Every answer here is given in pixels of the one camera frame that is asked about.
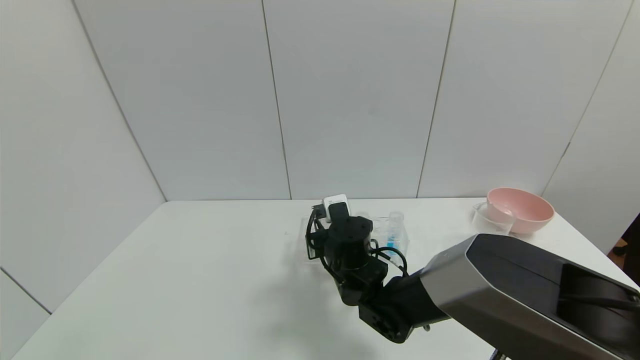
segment black cable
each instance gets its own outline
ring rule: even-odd
[[[402,271],[402,276],[403,277],[409,276],[409,273],[407,272],[406,258],[404,257],[403,253],[400,250],[396,249],[395,247],[383,246],[383,247],[379,247],[379,248],[377,248],[375,250],[372,250],[371,254],[380,254],[380,256],[382,256],[383,258],[385,258],[387,260],[391,260],[391,257],[389,255],[386,255],[383,251],[392,251],[392,252],[395,252],[396,254],[398,254],[400,259],[402,259],[402,266],[398,266],[398,268],[400,269],[400,271]]]
[[[611,309],[635,311],[636,313],[640,313],[640,302],[606,299],[601,297],[588,297],[583,295],[562,295],[562,298],[560,300],[609,307]]]
[[[376,244],[376,248],[374,250],[378,250],[380,248],[380,244],[378,243],[378,241],[376,239],[371,239],[371,242]]]

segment dark object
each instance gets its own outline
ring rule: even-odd
[[[616,256],[624,256],[624,255],[627,253],[628,246],[629,246],[629,245],[616,246],[615,248],[611,249],[611,251],[612,251]]]
[[[636,284],[640,284],[640,215],[631,223],[622,238],[628,244],[626,246],[627,256],[625,257],[622,271]]]

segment clear plastic cup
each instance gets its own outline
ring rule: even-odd
[[[487,203],[481,202],[474,205],[474,217],[471,220],[471,224],[479,233],[508,235],[513,223],[516,222],[516,218],[509,210],[505,209],[503,212],[505,212],[505,216],[501,217],[500,221],[492,220],[489,217]]]

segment clear plastic tray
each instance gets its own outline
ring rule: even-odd
[[[400,250],[407,256],[407,250],[409,248],[409,236],[404,228],[404,215],[399,211],[393,211],[388,217],[369,217],[365,213],[358,213],[356,216],[366,217],[373,222],[373,230],[371,231],[371,238],[378,241],[380,247],[393,247]],[[309,217],[303,217],[300,221],[300,235],[298,236],[298,246],[296,255],[302,263],[305,264],[320,264],[320,260],[309,260],[307,254],[307,241],[305,239],[305,233],[307,232],[307,222]],[[328,224],[321,220],[323,226],[328,228]],[[372,242],[371,247],[375,248],[376,245]],[[402,265],[400,257],[392,251],[385,251],[387,255],[391,257],[391,260],[397,264]]]

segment white table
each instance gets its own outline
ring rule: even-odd
[[[372,217],[399,210],[409,270],[467,239],[480,199],[351,200]],[[14,357],[31,359],[487,359],[453,320],[393,344],[342,304],[322,268],[300,261],[315,200],[169,202],[51,315]],[[637,287],[562,217],[527,241]]]

